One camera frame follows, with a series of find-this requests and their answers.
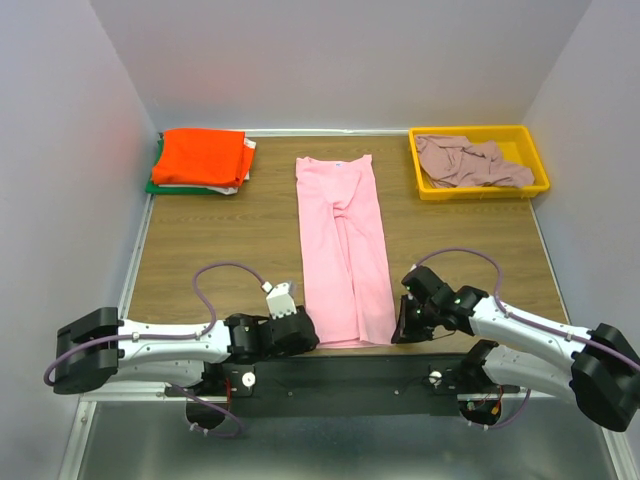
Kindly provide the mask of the pink t shirt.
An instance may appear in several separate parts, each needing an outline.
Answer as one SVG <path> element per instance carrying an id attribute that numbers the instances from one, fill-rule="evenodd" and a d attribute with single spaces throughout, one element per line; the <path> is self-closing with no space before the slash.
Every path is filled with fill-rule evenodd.
<path id="1" fill-rule="evenodd" d="M 395 306 L 372 156 L 298 158 L 305 307 L 325 348 L 387 346 Z"/>

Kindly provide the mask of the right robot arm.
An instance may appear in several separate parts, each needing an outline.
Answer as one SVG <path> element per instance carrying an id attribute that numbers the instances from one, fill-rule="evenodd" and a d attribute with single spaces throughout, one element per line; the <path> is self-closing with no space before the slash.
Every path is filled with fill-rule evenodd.
<path id="1" fill-rule="evenodd" d="M 616 328 L 572 327 L 505 305 L 465 285 L 453 290 L 433 270 L 413 267 L 392 340 L 417 343 L 442 327 L 478 342 L 442 380 L 455 392 L 518 387 L 574 402 L 597 425 L 627 430 L 639 409 L 639 357 Z"/>

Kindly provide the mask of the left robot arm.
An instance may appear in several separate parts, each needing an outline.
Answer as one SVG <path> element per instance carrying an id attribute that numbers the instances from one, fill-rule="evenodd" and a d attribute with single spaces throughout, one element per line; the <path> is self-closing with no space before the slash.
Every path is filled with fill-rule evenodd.
<path id="1" fill-rule="evenodd" d="M 283 317 L 236 313 L 207 325 L 135 322 L 103 307 L 58 330 L 56 358 L 44 380 L 59 395 L 122 381 L 173 383 L 209 395 L 222 380 L 215 364 L 252 365 L 318 344 L 302 306 Z"/>

